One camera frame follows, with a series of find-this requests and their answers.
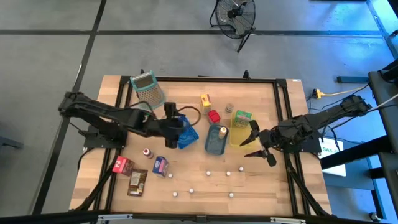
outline wooden table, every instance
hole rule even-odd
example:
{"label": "wooden table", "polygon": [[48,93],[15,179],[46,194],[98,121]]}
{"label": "wooden table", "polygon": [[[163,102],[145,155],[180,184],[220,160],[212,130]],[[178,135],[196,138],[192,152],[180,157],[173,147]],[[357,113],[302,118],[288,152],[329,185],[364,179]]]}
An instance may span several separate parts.
{"label": "wooden table", "polygon": [[[114,105],[119,81],[120,76],[104,76],[98,101]],[[224,112],[227,103],[233,103],[235,109],[252,112],[261,129],[270,129],[278,123],[275,96],[270,84],[159,82],[159,85],[165,92],[167,101],[176,102],[177,108],[187,105],[200,108],[200,94],[210,94],[212,109],[219,112],[221,124],[227,127],[230,127],[231,119],[231,115]],[[301,81],[287,80],[287,86],[293,116],[308,113]],[[282,89],[280,97],[281,104],[284,105]],[[137,101],[137,96],[133,93],[131,103]],[[284,106],[282,111],[286,118]],[[155,113],[158,117],[163,117],[163,107],[157,108]],[[184,110],[183,113],[191,122],[194,122],[198,116],[193,110]],[[183,150],[164,147],[163,138],[143,138],[129,133],[126,147],[121,155],[132,159],[136,163],[136,169],[147,169],[149,172],[141,197],[127,196],[129,177],[117,175],[112,212],[292,215],[282,153],[271,149],[277,160],[277,165],[274,167],[269,167],[267,162],[259,157],[243,157],[249,152],[260,149],[259,144],[253,149],[242,149],[227,144],[224,155],[212,156],[204,150],[209,128],[204,116],[194,128],[199,140]],[[173,173],[173,178],[161,178],[152,173],[154,159],[148,159],[142,154],[145,147],[151,149],[156,156],[164,156],[169,161],[169,172]],[[319,160],[312,154],[300,155],[309,191],[323,209],[330,213]],[[104,149],[94,149],[83,158],[70,208],[79,206],[97,184],[103,156]],[[244,167],[244,172],[238,171],[239,166]],[[207,170],[211,171],[209,177],[205,174]],[[226,171],[230,171],[231,176],[227,177]],[[188,192],[190,188],[195,190],[194,194]],[[178,197],[173,197],[174,191],[178,192]],[[106,185],[100,208],[104,208],[107,192]],[[234,193],[233,198],[228,197],[230,192]],[[298,210],[303,213],[301,195],[297,186],[295,193]]]}

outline fan stand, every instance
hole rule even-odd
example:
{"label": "fan stand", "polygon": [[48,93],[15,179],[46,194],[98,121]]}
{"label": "fan stand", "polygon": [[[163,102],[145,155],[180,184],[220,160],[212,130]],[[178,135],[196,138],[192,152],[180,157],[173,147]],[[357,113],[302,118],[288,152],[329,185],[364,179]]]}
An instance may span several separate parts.
{"label": "fan stand", "polygon": [[[233,27],[233,26],[231,26],[231,25],[229,25],[229,24],[226,24],[226,25],[213,25],[213,24],[211,23],[211,18],[213,18],[213,15],[214,15],[214,13],[215,13],[215,11],[216,11],[216,9],[217,9],[218,2],[219,2],[219,1],[220,1],[220,0],[216,0],[216,5],[214,6],[213,12],[211,13],[211,16],[210,16],[210,19],[209,19],[210,26],[211,26],[211,27],[215,27],[215,26],[229,26],[229,27],[231,27],[233,30],[236,31],[235,27]],[[249,33],[246,34],[246,35],[247,35],[246,38],[242,37],[242,41],[241,41],[241,43],[239,44],[238,50],[236,51],[237,53],[239,53],[239,52],[241,51],[243,45],[246,43],[246,41],[247,41],[248,38],[250,37],[250,34],[251,34],[253,31],[255,31],[255,30],[256,30],[255,27],[250,28]]]}

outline yellow cable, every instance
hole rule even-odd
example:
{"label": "yellow cable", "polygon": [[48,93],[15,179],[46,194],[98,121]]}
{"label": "yellow cable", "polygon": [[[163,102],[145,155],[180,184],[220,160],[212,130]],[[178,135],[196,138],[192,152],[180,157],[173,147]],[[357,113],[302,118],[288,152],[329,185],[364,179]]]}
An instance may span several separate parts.
{"label": "yellow cable", "polygon": [[335,96],[335,95],[340,95],[340,94],[344,94],[344,93],[349,93],[349,92],[355,91],[355,90],[360,90],[362,88],[363,88],[363,86],[359,87],[359,88],[352,89],[352,90],[342,91],[342,92],[339,92],[339,93],[330,93],[330,94],[320,92],[320,95],[321,96]]}

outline red cube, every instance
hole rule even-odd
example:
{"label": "red cube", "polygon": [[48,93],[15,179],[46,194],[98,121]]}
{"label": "red cube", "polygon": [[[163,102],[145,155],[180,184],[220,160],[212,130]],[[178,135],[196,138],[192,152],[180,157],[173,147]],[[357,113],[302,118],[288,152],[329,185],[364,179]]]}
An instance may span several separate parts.
{"label": "red cube", "polygon": [[211,110],[207,113],[207,120],[210,124],[218,124],[221,120],[216,110]]}
{"label": "red cube", "polygon": [[113,172],[130,176],[134,167],[134,162],[123,156],[118,156],[113,166]]}

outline concrete floor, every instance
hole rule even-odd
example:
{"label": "concrete floor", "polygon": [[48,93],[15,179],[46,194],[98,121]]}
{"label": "concrete floor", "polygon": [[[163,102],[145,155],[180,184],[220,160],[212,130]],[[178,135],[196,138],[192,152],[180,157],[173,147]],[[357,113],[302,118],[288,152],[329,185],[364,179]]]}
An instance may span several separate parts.
{"label": "concrete floor", "polygon": [[[372,3],[386,30],[398,29],[386,0]],[[91,30],[99,5],[100,0],[0,0],[0,29]],[[208,30],[213,6],[213,0],[108,1],[99,29]],[[257,30],[378,30],[365,2],[260,0],[256,10]],[[21,150],[0,151],[1,217],[30,211],[60,122],[57,106],[72,88],[87,40],[86,35],[0,35],[0,136],[25,144]],[[237,54],[238,44],[222,35],[97,36],[81,91],[96,98],[103,75],[135,75],[143,68],[160,76],[193,77],[241,77],[247,69],[252,77],[302,79],[308,95],[313,88],[333,93],[361,86],[337,84],[337,76],[363,76],[393,61],[381,36],[258,35]],[[361,95],[375,105],[369,88]],[[312,107],[340,98],[313,100]],[[352,120],[336,133],[352,141],[385,134],[377,112]],[[67,211],[82,145],[83,138],[69,128],[45,213]],[[367,214],[374,211],[369,191],[328,187],[328,193],[339,217],[369,220]],[[396,221],[394,211],[387,211],[387,222]]]}

